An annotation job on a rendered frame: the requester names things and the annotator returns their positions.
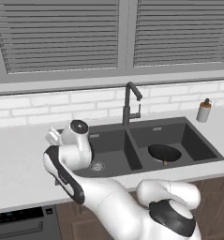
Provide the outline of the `grey window blind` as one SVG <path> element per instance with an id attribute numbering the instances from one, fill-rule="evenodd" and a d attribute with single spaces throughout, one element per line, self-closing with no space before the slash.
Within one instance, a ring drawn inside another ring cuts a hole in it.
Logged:
<path id="1" fill-rule="evenodd" d="M 224 0 L 138 0 L 135 67 L 224 61 Z"/>
<path id="2" fill-rule="evenodd" d="M 0 0 L 8 73 L 118 66 L 119 0 Z"/>

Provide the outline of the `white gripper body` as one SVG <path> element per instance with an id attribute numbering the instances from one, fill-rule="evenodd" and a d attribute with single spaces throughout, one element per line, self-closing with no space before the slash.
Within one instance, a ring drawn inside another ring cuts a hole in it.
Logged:
<path id="1" fill-rule="evenodd" d="M 61 145 L 62 144 L 61 135 L 54 127 L 49 128 L 49 130 L 45 136 L 45 139 L 49 145 Z"/>

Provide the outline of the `brown cupboard door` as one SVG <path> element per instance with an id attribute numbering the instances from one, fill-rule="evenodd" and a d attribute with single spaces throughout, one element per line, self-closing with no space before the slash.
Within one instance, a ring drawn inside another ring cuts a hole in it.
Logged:
<path id="1" fill-rule="evenodd" d="M 65 202 L 55 209 L 62 240 L 114 240 L 88 208 Z"/>

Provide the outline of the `dark grey double sink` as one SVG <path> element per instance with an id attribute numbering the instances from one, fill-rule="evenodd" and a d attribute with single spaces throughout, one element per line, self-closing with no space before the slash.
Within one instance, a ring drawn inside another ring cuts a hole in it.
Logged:
<path id="1" fill-rule="evenodd" d="M 91 126 L 88 140 L 92 162 L 77 170 L 82 177 L 115 177 L 223 161 L 224 157 L 185 118 L 175 117 L 119 124 Z M 168 165 L 148 153 L 151 144 L 166 144 L 182 156 Z"/>

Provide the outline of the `black pan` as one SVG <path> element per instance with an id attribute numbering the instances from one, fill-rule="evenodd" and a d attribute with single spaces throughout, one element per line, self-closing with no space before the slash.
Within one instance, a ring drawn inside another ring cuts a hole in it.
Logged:
<path id="1" fill-rule="evenodd" d="M 182 156 L 178 149 L 166 144 L 151 144 L 148 147 L 148 153 L 153 159 L 161 162 L 163 165 L 177 161 Z"/>

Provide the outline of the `white soap dispenser bottle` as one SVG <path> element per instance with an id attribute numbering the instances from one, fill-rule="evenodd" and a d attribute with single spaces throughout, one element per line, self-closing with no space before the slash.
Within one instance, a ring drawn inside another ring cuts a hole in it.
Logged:
<path id="1" fill-rule="evenodd" d="M 205 101 L 202 101 L 197 113 L 196 120 L 200 123 L 205 123 L 208 119 L 211 108 L 212 104 L 209 98 L 207 98 Z"/>

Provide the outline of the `black sink tap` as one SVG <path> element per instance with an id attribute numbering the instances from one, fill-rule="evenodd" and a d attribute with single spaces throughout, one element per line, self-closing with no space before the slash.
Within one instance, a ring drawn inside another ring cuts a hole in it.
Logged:
<path id="1" fill-rule="evenodd" d="M 126 127 L 129 125 L 130 119 L 138 119 L 141 117 L 141 110 L 138 110 L 136 113 L 130 112 L 130 105 L 129 105 L 130 92 L 133 92 L 133 94 L 135 95 L 138 101 L 142 100 L 142 93 L 139 91 L 137 86 L 133 82 L 128 82 L 126 85 L 125 105 L 123 107 L 123 122 L 122 122 L 122 124 Z"/>

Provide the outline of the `dark grey dishwasher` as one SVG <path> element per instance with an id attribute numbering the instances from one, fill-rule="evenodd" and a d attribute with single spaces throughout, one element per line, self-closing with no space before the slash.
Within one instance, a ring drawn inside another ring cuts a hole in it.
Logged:
<path id="1" fill-rule="evenodd" d="M 43 221 L 43 231 L 1 240 L 62 240 L 53 205 L 0 213 L 0 234 L 36 228 Z"/>

